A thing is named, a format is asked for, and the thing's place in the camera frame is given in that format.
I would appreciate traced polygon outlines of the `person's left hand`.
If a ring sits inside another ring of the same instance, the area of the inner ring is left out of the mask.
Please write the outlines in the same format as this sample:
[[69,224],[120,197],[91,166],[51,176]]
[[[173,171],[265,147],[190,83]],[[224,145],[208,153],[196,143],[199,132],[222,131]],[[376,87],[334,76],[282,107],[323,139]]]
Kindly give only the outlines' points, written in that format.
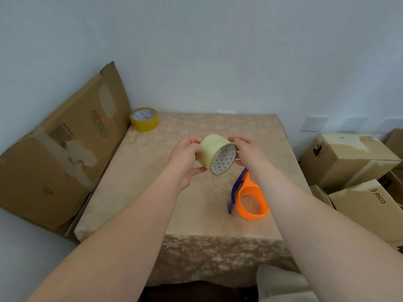
[[200,151],[200,143],[203,138],[185,138],[172,150],[168,169],[169,172],[178,177],[180,190],[189,187],[192,177],[188,177],[188,171],[194,167],[196,153]]

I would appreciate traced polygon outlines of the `person's right hand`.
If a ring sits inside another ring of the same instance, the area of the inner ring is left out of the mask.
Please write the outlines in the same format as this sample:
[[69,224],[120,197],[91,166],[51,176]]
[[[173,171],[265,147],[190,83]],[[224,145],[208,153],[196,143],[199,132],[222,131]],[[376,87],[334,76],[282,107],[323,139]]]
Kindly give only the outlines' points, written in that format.
[[248,169],[251,180],[259,184],[271,166],[262,148],[251,138],[245,136],[231,136],[228,137],[228,141],[237,148],[235,159],[241,159],[243,162],[241,166]]

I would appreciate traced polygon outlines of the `pale yellow tape roll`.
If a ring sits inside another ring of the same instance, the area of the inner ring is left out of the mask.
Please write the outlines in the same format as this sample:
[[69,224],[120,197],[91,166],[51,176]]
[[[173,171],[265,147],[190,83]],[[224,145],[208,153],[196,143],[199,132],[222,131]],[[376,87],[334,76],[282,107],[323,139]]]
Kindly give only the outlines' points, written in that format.
[[236,159],[237,148],[224,137],[211,134],[200,143],[200,151],[196,153],[196,161],[213,175],[221,175],[228,171]]

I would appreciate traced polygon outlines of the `person's right forearm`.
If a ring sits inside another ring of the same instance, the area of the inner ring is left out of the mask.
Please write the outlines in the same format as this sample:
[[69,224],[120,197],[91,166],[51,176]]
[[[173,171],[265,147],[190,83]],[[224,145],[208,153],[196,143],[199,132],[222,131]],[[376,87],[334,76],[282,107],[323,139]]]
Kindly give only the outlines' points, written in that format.
[[403,255],[270,163],[247,167],[320,302],[403,302]]

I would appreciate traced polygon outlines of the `person's left forearm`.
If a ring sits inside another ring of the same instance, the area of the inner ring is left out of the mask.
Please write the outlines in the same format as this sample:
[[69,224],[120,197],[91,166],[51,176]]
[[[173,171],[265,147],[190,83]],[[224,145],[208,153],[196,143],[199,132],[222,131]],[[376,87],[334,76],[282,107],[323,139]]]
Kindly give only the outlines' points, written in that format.
[[183,190],[167,167],[145,192],[70,253],[27,302],[134,302],[157,259]]

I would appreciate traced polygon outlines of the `beige patterned tablecloth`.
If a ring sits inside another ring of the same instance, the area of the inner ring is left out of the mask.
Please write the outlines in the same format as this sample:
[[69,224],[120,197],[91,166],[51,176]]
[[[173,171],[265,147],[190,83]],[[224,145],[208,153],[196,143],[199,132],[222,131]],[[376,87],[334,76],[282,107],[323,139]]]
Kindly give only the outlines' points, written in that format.
[[[139,196],[166,165],[173,147],[187,137],[218,134],[252,138],[282,172],[310,189],[284,128],[275,114],[159,113],[149,132],[129,128],[75,228],[83,242]],[[271,214],[257,221],[229,214],[227,203],[242,168],[193,177],[179,196],[147,286],[208,281],[228,287],[255,284],[258,265],[299,273]]]

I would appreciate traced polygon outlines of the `orange and blue tape dispenser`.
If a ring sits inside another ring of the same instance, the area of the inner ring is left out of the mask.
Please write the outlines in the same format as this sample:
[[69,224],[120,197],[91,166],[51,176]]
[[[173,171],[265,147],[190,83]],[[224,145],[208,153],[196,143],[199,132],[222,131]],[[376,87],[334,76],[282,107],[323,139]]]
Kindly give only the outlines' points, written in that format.
[[261,219],[270,213],[261,189],[251,180],[247,168],[244,168],[231,189],[227,210],[229,214],[236,210],[249,221]]

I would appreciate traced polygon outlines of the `small cardboard box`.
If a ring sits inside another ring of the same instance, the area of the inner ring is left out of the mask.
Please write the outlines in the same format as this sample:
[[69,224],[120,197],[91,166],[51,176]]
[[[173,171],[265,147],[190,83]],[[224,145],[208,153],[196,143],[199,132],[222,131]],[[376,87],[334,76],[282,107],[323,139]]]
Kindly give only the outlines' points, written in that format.
[[319,199],[320,201],[322,201],[323,203],[327,204],[331,208],[335,208],[333,203],[331,202],[331,199],[330,199],[329,195],[327,193],[325,193],[324,190],[322,190],[317,185],[312,185],[309,188],[310,188],[310,191],[311,191],[311,193],[313,194],[313,196],[315,198]]

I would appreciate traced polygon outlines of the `large taped cardboard box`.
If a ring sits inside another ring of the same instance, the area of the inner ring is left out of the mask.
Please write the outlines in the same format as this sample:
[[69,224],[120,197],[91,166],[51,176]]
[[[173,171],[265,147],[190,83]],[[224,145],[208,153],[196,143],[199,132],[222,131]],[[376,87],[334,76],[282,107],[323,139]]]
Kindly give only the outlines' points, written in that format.
[[305,152],[300,167],[309,186],[331,194],[377,180],[401,159],[369,134],[320,133]]

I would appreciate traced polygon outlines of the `cardboard box with black logo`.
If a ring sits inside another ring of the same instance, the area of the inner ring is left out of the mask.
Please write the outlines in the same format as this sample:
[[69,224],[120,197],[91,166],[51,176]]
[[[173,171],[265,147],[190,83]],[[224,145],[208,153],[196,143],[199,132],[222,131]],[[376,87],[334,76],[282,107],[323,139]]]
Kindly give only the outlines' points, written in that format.
[[403,209],[377,180],[329,196],[330,206],[403,254]]

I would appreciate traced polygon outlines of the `flattened brown cardboard box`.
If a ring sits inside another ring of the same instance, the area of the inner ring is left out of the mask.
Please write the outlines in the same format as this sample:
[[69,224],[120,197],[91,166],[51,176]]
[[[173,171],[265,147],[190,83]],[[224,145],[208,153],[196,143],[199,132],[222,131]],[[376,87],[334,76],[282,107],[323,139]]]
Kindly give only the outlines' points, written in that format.
[[0,155],[0,207],[64,236],[123,140],[130,112],[112,61]]

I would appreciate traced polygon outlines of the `dark open cardboard box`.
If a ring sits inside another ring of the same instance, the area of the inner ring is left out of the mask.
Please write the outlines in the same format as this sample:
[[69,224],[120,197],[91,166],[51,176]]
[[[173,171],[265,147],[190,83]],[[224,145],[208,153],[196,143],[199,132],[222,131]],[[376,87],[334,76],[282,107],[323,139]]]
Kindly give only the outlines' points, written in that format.
[[403,209],[403,170],[387,172],[378,182]]

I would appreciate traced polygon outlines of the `plain brown cardboard box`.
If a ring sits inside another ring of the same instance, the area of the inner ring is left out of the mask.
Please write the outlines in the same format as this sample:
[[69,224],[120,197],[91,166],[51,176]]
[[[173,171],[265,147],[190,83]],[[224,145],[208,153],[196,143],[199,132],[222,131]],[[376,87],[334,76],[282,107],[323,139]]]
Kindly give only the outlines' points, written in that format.
[[403,128],[394,128],[385,139],[385,145],[397,156],[403,155]]

